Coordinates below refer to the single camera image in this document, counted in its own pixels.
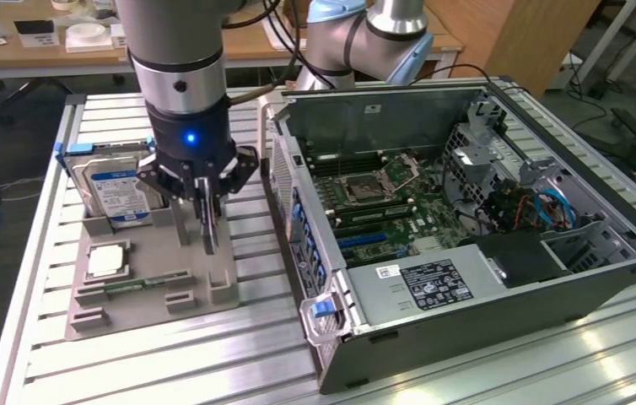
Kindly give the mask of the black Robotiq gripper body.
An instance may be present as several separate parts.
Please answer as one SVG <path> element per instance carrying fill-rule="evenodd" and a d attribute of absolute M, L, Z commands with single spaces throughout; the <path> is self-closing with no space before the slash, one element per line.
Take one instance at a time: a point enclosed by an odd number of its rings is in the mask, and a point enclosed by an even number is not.
<path fill-rule="evenodd" d="M 226 165 L 231 161 L 235 146 L 229 133 L 229 106 L 227 98 L 221 98 L 201 112 L 177 114 L 146 103 L 161 165 L 178 165 L 182 161 Z"/>

